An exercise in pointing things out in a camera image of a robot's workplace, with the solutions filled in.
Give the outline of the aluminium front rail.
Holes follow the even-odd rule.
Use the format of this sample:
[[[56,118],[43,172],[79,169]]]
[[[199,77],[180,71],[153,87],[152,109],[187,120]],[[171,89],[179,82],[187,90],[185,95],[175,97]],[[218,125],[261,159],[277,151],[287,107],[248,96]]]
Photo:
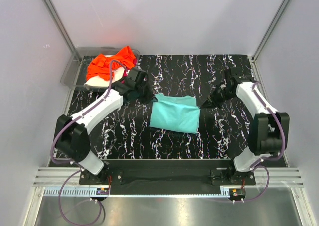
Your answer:
[[[75,174],[67,183],[67,186],[78,186],[80,181],[79,168],[69,167],[40,167],[35,176],[34,187],[58,187],[71,175]],[[269,188],[295,188],[302,187],[303,181],[297,168],[269,167]],[[253,183],[245,181],[246,188],[261,188],[266,185],[267,173],[258,168],[254,171]]]

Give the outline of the aluminium frame post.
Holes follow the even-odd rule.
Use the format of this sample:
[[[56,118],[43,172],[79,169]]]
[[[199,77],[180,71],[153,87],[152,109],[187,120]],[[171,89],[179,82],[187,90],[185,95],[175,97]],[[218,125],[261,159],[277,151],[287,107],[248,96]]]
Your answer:
[[[281,4],[279,5],[274,17],[272,18],[261,42],[259,43],[256,51],[252,55],[253,62],[256,62],[258,57],[260,56],[261,52],[263,51],[264,47],[266,46],[268,40],[270,39],[272,33],[274,32],[276,26],[280,22],[281,18],[283,17],[286,9],[288,8],[290,2],[292,0],[282,0]]]
[[[58,14],[58,11],[56,10],[54,3],[52,0],[42,0],[46,9],[48,10],[53,22],[55,23],[58,31],[60,32],[63,40],[65,41],[68,49],[73,52],[75,51],[75,46]]]

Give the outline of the white t shirt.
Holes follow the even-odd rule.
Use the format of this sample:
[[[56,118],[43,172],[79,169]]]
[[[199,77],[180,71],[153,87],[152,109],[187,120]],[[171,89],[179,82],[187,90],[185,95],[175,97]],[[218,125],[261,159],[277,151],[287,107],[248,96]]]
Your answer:
[[[120,67],[112,73],[114,74],[112,77],[111,82],[115,82],[120,80],[123,76],[126,76],[129,71],[125,71],[123,67]],[[104,80],[103,78],[99,76],[94,76],[90,78],[88,81],[85,82],[84,86],[85,87],[99,87],[99,88],[107,88],[110,84],[109,80]]]

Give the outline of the teal t shirt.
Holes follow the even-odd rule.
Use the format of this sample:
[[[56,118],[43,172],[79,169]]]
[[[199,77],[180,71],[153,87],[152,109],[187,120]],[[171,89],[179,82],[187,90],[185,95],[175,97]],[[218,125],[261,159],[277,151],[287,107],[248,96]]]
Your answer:
[[[199,129],[200,108],[195,97],[155,95],[149,127],[179,133],[196,134]]]

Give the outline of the right aluminium frame post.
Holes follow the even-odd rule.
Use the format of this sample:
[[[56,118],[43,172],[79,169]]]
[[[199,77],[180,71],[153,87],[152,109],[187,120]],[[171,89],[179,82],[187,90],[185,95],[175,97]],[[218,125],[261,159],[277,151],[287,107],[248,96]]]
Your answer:
[[[274,17],[272,18],[261,42],[259,43],[256,51],[252,55],[253,62],[256,62],[258,57],[260,56],[261,52],[263,51],[264,47],[266,46],[268,40],[270,39],[272,33],[274,32],[276,26],[280,22],[281,18],[283,17],[286,9],[288,8],[290,2],[292,0],[282,0],[281,4],[279,5]]]

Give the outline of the orange t shirt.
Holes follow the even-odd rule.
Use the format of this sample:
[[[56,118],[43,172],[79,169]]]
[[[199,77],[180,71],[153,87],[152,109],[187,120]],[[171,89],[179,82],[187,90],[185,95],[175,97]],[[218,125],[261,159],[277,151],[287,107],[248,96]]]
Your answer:
[[[132,69],[137,63],[137,57],[134,55],[130,46],[125,46],[120,50],[116,50],[111,57],[106,57],[105,54],[100,53],[96,56],[87,67],[86,80],[93,77],[100,77],[105,81],[114,77],[114,71],[123,65],[128,69]]]

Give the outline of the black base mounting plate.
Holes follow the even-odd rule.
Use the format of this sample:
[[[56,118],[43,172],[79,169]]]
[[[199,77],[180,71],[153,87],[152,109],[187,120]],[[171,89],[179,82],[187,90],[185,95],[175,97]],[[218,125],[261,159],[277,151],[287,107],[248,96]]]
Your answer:
[[[99,183],[85,170],[79,183],[106,187],[116,186],[124,189],[164,188],[166,190],[186,191],[197,189],[208,192],[212,187],[241,187],[245,181],[253,183],[252,172],[242,181],[231,183],[224,177],[231,160],[228,159],[143,159],[143,160],[106,160],[109,164],[108,177]]]

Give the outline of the left aluminium frame post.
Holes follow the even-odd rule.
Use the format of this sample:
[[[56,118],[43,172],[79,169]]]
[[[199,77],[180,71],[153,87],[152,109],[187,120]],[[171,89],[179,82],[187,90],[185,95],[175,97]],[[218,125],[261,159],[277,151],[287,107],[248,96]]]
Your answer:
[[[52,0],[42,0],[46,9],[48,10],[53,22],[55,23],[58,31],[60,32],[63,40],[65,41],[68,49],[73,52],[75,51],[75,46],[58,14],[58,11],[56,10],[54,3]]]

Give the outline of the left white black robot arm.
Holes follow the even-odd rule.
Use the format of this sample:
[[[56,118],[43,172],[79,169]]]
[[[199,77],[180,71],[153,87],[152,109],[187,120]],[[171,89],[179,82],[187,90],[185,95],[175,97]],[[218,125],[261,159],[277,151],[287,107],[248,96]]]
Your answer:
[[[133,67],[126,76],[111,83],[85,109],[72,116],[61,115],[56,123],[51,148],[57,149],[87,170],[96,184],[103,184],[108,177],[109,164],[92,152],[89,134],[107,115],[121,108],[125,102],[133,100],[143,104],[157,101],[146,71],[139,67]]]

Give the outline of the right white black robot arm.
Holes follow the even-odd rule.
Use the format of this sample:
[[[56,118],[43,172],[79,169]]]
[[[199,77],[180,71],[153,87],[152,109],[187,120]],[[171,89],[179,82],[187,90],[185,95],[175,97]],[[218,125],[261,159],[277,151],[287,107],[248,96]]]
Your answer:
[[[243,75],[236,67],[224,72],[225,81],[216,86],[202,109],[220,108],[222,103],[239,98],[248,109],[253,121],[250,125],[248,146],[231,159],[224,177],[231,184],[238,184],[261,162],[280,160],[287,148],[290,117],[279,112],[257,89],[258,82],[251,75]]]

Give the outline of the clear grey plastic bin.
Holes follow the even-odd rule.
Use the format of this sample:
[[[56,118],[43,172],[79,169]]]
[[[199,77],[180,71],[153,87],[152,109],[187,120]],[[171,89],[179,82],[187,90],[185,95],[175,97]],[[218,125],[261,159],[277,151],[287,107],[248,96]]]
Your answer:
[[[112,47],[79,47],[71,55],[66,69],[61,78],[61,84],[68,86],[72,90],[82,91],[105,91],[107,88],[85,87],[87,67],[89,63],[100,53],[106,57],[111,57],[119,48]]]

